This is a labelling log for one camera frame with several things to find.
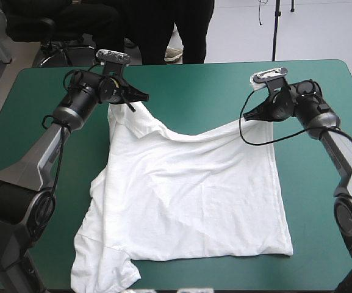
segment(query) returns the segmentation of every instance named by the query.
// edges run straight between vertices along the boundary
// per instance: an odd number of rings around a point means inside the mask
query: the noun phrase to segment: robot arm
[[[73,131],[83,127],[97,104],[147,101],[123,79],[126,54],[100,50],[102,74],[71,71],[68,93],[52,113],[53,124],[15,164],[0,171],[0,281],[8,293],[46,292],[29,255],[55,209],[51,168]]]
[[[287,69],[275,68],[251,76],[255,90],[268,88],[268,98],[244,114],[245,120],[283,121],[296,117],[312,139],[323,144],[340,174],[334,196],[334,215],[352,257],[352,140],[339,130],[340,118],[322,97],[313,80],[288,85]],[[336,293],[352,293],[352,270]]]

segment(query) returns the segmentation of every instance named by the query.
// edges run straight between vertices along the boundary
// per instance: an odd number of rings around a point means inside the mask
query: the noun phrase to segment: t-shirt sleeve
[[[77,234],[76,259],[71,270],[71,287],[77,293],[117,293],[140,279],[136,266],[124,251]]]

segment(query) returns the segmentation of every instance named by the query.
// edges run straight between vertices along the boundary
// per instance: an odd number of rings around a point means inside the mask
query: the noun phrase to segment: shoe
[[[135,48],[137,45],[131,41],[129,38],[124,38],[124,45],[127,48]]]
[[[165,53],[165,62],[166,63],[175,63],[182,57],[182,49],[174,49],[172,47],[166,48]]]

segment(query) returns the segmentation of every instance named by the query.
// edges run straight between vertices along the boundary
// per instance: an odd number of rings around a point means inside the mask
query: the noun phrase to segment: black cable
[[[45,122],[46,122],[47,118],[51,118],[51,117],[54,119],[53,123],[58,124],[61,127],[61,129],[60,129],[60,148],[59,148],[58,164],[57,164],[57,168],[56,168],[54,185],[52,186],[52,191],[51,191],[51,196],[54,197],[56,185],[57,185],[57,182],[58,182],[58,179],[59,179],[60,166],[62,165],[63,148],[65,146],[65,128],[67,128],[67,130],[69,130],[70,133],[71,133],[71,129],[70,129],[70,127],[69,127],[69,125],[67,123],[56,119],[52,115],[44,116],[43,121],[41,123],[42,127],[44,127],[45,129],[48,128],[45,125]]]
[[[259,22],[260,22],[260,25],[263,25],[263,23],[261,22],[261,3],[268,3],[268,0],[266,0],[265,2],[263,0],[258,0],[259,1]]]
[[[240,112],[240,114],[239,114],[239,120],[238,120],[238,122],[239,122],[239,134],[240,134],[241,139],[242,139],[246,144],[248,144],[248,145],[253,145],[253,146],[257,146],[257,147],[258,147],[258,146],[262,146],[262,145],[268,145],[268,144],[271,144],[271,143],[280,142],[280,141],[285,140],[285,139],[290,139],[290,138],[292,138],[292,137],[298,136],[299,134],[302,134],[302,133],[304,133],[304,132],[306,132],[306,131],[310,131],[310,130],[313,130],[313,129],[322,129],[322,132],[320,133],[320,139],[321,139],[322,134],[323,134],[325,131],[331,131],[331,132],[334,132],[334,133],[340,134],[341,136],[346,137],[348,140],[350,140],[350,141],[352,142],[352,137],[351,137],[349,134],[343,132],[340,128],[338,128],[338,127],[326,127],[326,126],[316,126],[316,127],[305,128],[304,130],[298,131],[298,132],[296,132],[296,133],[294,133],[294,134],[291,134],[291,135],[289,135],[289,136],[281,137],[280,139],[271,140],[271,141],[269,141],[269,142],[263,142],[263,143],[248,142],[248,141],[244,138],[244,136],[242,135],[241,119],[242,119],[243,111],[245,110],[246,105],[248,104],[248,101],[249,101],[249,99],[251,98],[251,96],[253,95],[254,92],[255,92],[255,91],[251,92],[251,93],[248,95],[248,97],[247,97],[245,103],[244,103],[243,106],[242,106],[241,112]]]
[[[89,67],[89,69],[87,71],[91,71],[94,67],[100,65],[99,63],[93,64],[91,67]]]

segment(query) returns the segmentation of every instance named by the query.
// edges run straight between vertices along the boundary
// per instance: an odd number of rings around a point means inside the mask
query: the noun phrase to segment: black pants
[[[122,0],[83,0],[53,16],[58,30],[92,35],[96,50],[124,52]]]
[[[214,0],[129,0],[131,26],[143,64],[164,64],[173,23],[184,45],[183,63],[204,63]]]

